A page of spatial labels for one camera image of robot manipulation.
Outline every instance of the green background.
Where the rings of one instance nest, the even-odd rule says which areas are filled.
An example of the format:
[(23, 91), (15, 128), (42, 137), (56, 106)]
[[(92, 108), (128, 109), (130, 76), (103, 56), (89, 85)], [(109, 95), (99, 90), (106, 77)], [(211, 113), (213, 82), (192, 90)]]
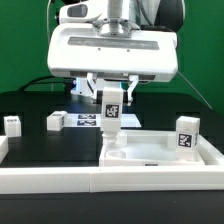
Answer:
[[(0, 92), (17, 90), (34, 78), (50, 75), (47, 68), (47, 3), (48, 0), (1, 1)], [(181, 41), (179, 70), (214, 110), (224, 115), (224, 2), (185, 0), (185, 3), (186, 19), (178, 33)], [(56, 26), (54, 14), (60, 6), (60, 0), (51, 6), (51, 30)], [(170, 83), (150, 83), (139, 86), (137, 91), (187, 93), (198, 98), (178, 75)]]

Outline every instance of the white container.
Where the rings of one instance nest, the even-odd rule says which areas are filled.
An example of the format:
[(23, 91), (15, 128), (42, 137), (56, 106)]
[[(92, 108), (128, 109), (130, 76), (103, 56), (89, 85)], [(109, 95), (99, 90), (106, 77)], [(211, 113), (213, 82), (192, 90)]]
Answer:
[(176, 132), (127, 130), (122, 144), (103, 146), (100, 166), (179, 166), (205, 165), (200, 153), (196, 160), (176, 159)]

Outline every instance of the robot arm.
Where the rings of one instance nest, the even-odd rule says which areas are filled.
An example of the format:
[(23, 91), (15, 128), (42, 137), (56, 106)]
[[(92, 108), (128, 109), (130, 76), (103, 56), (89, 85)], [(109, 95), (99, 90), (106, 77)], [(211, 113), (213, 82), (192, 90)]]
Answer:
[(160, 26), (167, 22), (161, 14), (167, 2), (182, 15), (179, 22), (170, 20), (168, 28), (180, 28), (183, 0), (89, 0), (62, 7), (49, 47), (50, 71), (55, 76), (88, 77), (92, 89), (96, 87), (90, 74), (131, 82), (129, 101), (138, 81), (170, 81), (178, 68), (176, 33), (155, 31), (154, 26), (141, 30), (145, 19)]

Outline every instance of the white cube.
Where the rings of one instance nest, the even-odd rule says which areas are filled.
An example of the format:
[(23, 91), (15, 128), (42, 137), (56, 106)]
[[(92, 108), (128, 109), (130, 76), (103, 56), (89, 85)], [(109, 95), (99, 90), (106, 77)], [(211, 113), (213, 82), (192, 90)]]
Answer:
[(103, 89), (101, 112), (101, 131), (118, 132), (121, 128), (123, 90), (116, 88)]
[(181, 116), (176, 122), (176, 159), (195, 160), (200, 119)]
[(47, 130), (60, 131), (64, 127), (65, 119), (67, 118), (66, 111), (55, 111), (47, 117)]
[(18, 116), (4, 117), (4, 126), (7, 137), (20, 137), (22, 135), (21, 122)]

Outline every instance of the black table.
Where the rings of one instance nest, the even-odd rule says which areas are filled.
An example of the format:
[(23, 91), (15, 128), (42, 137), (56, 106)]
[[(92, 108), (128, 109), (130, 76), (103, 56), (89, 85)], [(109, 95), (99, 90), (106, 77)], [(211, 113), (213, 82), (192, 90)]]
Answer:
[[(102, 145), (99, 128), (46, 130), (54, 111), (100, 113), (99, 105), (77, 103), (64, 93), (0, 94), (3, 117), (18, 115), (22, 137), (9, 139), (7, 167), (98, 166)], [(201, 119), (200, 134), (224, 152), (224, 118), (184, 94), (136, 93), (131, 107), (142, 129), (174, 131), (181, 115)], [(0, 223), (223, 223), (223, 191), (107, 192), (0, 195)]]

